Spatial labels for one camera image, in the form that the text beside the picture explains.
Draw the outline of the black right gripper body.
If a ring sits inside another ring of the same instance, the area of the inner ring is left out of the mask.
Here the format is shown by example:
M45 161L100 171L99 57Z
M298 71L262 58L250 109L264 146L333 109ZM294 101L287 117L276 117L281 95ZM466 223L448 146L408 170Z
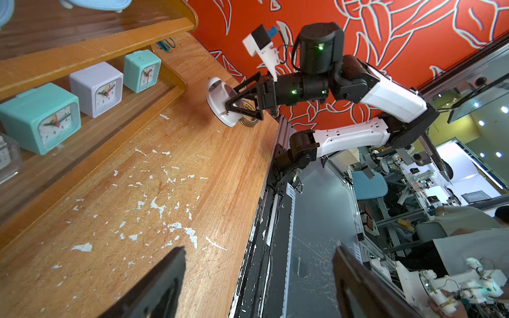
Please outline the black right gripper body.
M280 105L304 101L324 102L339 81L343 64L345 34L335 22L302 27L290 55L295 72L256 84L256 106L276 111Z

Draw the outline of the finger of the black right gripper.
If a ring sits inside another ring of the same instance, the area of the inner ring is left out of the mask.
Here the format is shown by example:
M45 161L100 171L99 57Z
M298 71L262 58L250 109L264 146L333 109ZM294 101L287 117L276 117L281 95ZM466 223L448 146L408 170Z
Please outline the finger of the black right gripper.
M262 93L262 74L257 72L255 75L247 78L244 82L234 87L231 97L256 98Z
M262 110L246 101L226 101L225 108L229 113L238 113L241 116L249 117L253 120L262 121L264 119Z

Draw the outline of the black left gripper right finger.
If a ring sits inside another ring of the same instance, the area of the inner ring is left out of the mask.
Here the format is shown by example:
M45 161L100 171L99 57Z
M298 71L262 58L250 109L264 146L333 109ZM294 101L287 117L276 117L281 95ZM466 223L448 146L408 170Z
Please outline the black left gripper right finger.
M342 317L404 318L420 314L344 246L335 249L333 270Z

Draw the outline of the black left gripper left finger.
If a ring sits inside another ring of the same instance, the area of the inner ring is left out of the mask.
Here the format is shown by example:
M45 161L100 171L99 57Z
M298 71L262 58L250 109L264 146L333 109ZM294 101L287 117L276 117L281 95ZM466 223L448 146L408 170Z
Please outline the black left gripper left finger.
M185 248L176 247L100 316L175 317L185 271Z

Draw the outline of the teal small square clock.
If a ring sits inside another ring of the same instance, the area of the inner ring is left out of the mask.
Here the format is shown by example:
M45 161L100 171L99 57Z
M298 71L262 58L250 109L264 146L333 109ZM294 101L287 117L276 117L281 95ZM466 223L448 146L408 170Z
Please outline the teal small square clock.
M161 59L151 50L127 54L123 67L123 83L136 94L154 86L159 78Z

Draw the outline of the lilac square alarm clock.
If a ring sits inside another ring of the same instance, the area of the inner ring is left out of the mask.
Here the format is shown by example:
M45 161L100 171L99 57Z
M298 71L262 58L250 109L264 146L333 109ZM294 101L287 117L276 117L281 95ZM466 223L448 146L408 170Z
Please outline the lilac square alarm clock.
M71 73L69 80L80 111L89 117L97 118L122 101L123 73L107 62Z

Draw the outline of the mint green square clock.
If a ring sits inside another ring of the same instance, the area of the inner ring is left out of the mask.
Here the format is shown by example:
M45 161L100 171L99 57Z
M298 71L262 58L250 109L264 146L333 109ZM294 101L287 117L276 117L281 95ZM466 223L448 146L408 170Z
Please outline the mint green square clock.
M80 102L48 83L2 103L1 123L21 148L45 155L81 129Z

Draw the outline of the clear small square clock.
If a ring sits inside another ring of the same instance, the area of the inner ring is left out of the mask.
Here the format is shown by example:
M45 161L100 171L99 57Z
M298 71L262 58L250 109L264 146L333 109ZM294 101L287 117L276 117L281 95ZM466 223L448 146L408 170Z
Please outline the clear small square clock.
M23 167L21 149L17 141L1 133L1 184L16 176Z

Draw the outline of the blue rounded square clock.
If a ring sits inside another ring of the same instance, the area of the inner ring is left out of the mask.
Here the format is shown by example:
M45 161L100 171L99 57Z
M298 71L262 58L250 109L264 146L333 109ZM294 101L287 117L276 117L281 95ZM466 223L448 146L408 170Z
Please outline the blue rounded square clock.
M5 26L13 16L15 10L14 0L0 0L0 27Z

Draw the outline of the wooden two-tier shelf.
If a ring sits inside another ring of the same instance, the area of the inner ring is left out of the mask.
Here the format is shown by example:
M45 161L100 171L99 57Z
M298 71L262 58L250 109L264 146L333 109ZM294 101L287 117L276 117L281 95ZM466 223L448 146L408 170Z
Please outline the wooden two-tier shelf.
M187 88L157 42L185 1L1 2L1 246Z

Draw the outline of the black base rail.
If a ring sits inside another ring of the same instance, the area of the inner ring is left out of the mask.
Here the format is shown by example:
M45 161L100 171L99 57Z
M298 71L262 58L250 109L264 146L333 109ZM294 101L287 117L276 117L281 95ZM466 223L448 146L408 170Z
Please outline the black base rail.
M273 164L265 178L229 317L286 317L296 190Z

